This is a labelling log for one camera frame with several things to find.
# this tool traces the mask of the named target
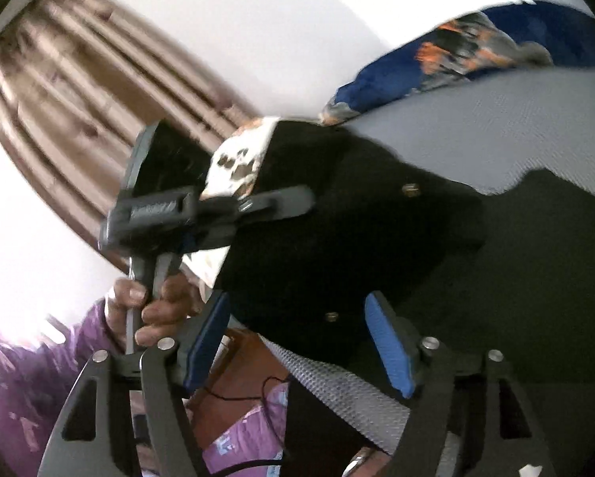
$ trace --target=metal screw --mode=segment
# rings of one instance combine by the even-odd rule
[[[424,337],[421,344],[428,350],[437,350],[441,346],[441,342],[436,337]]]
[[[417,183],[405,184],[401,187],[401,191],[406,195],[406,197],[417,197],[421,195],[421,190],[419,189],[419,185],[417,185]]]
[[[253,206],[253,201],[251,199],[247,199],[244,201],[240,206],[238,206],[239,211],[247,211],[249,208]]]
[[[108,352],[106,350],[99,350],[98,352],[92,353],[92,360],[96,363],[102,363],[108,358]]]
[[[156,345],[158,346],[159,350],[169,350],[174,347],[176,341],[171,337],[163,337]]]
[[[489,350],[489,353],[487,353],[487,357],[491,361],[494,361],[496,363],[501,363],[501,362],[503,362],[503,359],[505,358],[505,355],[503,355],[503,353],[501,353],[498,350]]]

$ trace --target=brass screw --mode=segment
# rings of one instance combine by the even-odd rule
[[[406,197],[418,197],[421,195],[421,190],[419,189],[419,185],[417,185],[417,183],[405,184],[401,187],[401,191]]]

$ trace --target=brown curtain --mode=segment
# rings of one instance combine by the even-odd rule
[[[0,142],[95,248],[146,125],[167,118],[213,152],[251,117],[188,55],[107,0],[35,0],[0,36]]]

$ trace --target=purple sleeve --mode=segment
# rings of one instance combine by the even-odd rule
[[[0,344],[1,368],[30,398],[40,416],[57,418],[93,352],[119,350],[106,324],[104,308],[104,300],[97,302],[63,344],[42,345],[35,351]]]

